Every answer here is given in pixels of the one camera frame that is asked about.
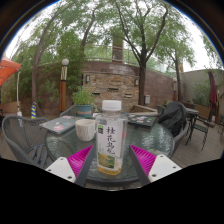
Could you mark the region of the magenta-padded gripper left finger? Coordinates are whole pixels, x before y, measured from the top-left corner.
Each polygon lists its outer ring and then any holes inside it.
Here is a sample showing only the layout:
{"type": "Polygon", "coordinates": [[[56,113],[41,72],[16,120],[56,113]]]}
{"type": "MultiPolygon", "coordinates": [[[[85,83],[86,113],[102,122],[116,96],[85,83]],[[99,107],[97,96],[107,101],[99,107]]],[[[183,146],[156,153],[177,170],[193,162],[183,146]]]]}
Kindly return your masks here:
{"type": "Polygon", "coordinates": [[[59,157],[46,171],[83,187],[95,154],[93,146],[84,148],[70,157],[59,157]]]}

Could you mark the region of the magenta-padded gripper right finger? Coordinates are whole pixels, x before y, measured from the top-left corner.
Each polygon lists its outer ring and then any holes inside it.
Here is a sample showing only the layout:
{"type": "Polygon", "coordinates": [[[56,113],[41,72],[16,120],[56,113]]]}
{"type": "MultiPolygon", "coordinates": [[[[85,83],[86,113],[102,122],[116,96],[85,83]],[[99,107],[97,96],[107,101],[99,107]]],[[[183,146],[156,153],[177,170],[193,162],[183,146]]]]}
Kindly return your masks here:
{"type": "Polygon", "coordinates": [[[181,170],[181,167],[164,154],[154,155],[134,145],[129,146],[129,155],[142,185],[150,184],[181,170]]]}

